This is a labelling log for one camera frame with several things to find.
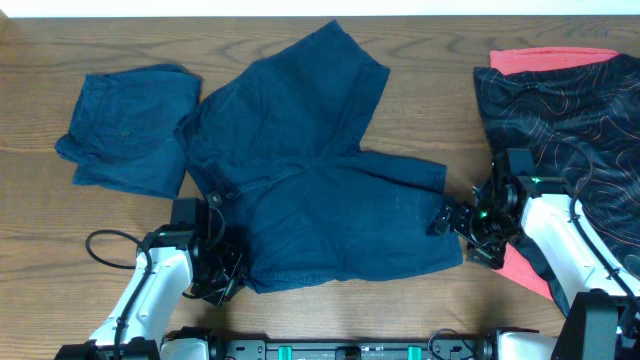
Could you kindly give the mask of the navy blue shorts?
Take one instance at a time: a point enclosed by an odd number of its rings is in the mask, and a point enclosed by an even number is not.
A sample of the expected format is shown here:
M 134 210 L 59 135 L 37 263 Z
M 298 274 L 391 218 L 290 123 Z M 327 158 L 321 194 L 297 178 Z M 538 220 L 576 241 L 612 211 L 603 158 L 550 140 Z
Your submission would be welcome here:
M 248 248 L 252 290 L 461 264 L 455 235 L 428 232 L 446 167 L 360 147 L 389 74 L 330 22 L 253 62 L 178 125 L 188 172 Z

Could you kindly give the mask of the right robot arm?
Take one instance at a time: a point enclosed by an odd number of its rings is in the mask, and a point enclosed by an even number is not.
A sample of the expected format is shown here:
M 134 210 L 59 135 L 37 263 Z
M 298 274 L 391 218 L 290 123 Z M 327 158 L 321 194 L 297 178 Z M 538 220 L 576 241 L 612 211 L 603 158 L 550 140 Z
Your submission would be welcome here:
M 507 248 L 530 246 L 570 308 L 558 337 L 494 330 L 472 346 L 472 358 L 638 358 L 639 281 L 599 238 L 573 188 L 560 178 L 503 176 L 476 195 L 476 205 L 444 204 L 428 234 L 462 237 L 492 269 L 504 267 Z

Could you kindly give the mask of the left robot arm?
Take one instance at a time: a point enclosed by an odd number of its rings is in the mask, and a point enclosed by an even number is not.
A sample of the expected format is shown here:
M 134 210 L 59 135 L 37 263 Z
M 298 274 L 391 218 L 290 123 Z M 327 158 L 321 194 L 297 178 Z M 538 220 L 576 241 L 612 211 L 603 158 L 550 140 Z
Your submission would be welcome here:
M 117 230 L 88 235 L 85 248 L 97 262 L 122 269 L 99 257 L 92 240 L 114 235 L 136 245 L 132 278 L 103 324 L 81 344 L 62 346 L 56 360 L 90 359 L 225 359 L 222 341 L 204 328 L 166 328 L 178 302 L 205 300 L 215 306 L 229 301 L 241 287 L 246 270 L 242 249 L 197 228 L 163 226 L 144 239 Z

